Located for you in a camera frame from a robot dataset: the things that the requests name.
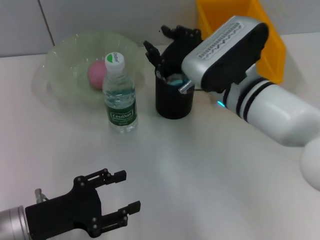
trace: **black cup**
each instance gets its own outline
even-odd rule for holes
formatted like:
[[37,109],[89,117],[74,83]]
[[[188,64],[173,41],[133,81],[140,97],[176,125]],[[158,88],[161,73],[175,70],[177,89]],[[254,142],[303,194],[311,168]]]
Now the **black cup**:
[[195,86],[186,94],[179,92],[180,87],[169,85],[155,76],[155,108],[166,119],[182,119],[191,111]]

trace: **blue object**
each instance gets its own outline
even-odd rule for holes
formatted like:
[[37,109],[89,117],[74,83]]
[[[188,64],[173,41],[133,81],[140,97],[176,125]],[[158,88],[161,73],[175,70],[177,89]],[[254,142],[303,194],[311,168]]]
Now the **blue object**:
[[180,85],[184,84],[184,81],[183,80],[173,80],[173,81],[169,81],[168,84],[171,86],[180,86]]
[[226,107],[226,106],[225,106],[222,102],[220,102],[220,101],[218,101],[217,103],[220,104],[220,105],[221,105],[222,107],[224,107],[224,108]]

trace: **pink ball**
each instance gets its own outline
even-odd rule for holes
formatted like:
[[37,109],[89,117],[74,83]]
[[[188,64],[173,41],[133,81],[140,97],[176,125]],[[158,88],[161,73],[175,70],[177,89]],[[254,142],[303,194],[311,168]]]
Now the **pink ball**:
[[91,64],[88,69],[88,79],[92,87],[101,90],[107,69],[104,60],[98,60]]

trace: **black stripe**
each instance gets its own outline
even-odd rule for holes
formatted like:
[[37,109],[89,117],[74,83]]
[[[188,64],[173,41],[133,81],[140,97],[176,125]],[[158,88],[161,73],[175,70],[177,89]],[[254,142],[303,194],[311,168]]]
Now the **black stripe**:
[[247,121],[247,117],[248,117],[248,112],[249,109],[251,107],[251,104],[253,103],[253,101],[255,100],[255,98],[258,96],[259,93],[261,93],[266,87],[269,87],[270,85],[274,85],[273,82],[268,81],[265,84],[262,84],[249,98],[249,100],[246,102],[244,110],[243,110],[243,119]]
[[224,95],[223,95],[223,99],[222,99],[222,102],[223,102],[223,104],[224,104],[224,106],[226,108],[228,108],[227,107],[227,100],[228,100],[228,95],[230,93],[230,89],[231,89],[231,85],[225,89],[225,92],[224,92]]
[[241,105],[243,103],[243,101],[245,100],[245,97],[247,96],[247,94],[259,83],[261,83],[264,80],[268,80],[264,77],[260,77],[257,78],[256,80],[254,80],[253,82],[251,82],[246,89],[240,94],[239,98],[238,98],[238,102],[236,104],[236,108],[235,108],[235,112],[236,114],[240,117],[240,109],[241,109]]

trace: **white wall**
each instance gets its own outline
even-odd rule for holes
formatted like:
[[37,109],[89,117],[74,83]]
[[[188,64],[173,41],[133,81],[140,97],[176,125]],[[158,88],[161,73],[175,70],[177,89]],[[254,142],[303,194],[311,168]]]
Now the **white wall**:
[[[164,44],[161,25],[195,28],[196,0],[40,0],[55,42],[82,31],[110,30]],[[280,34],[320,32],[320,0],[260,0]]]
[[116,31],[135,41],[168,43],[159,29],[195,27],[195,0],[41,0],[55,43],[83,31]]
[[0,0],[0,57],[46,53],[52,46],[37,0]]
[[260,0],[281,35],[320,32],[320,0]]

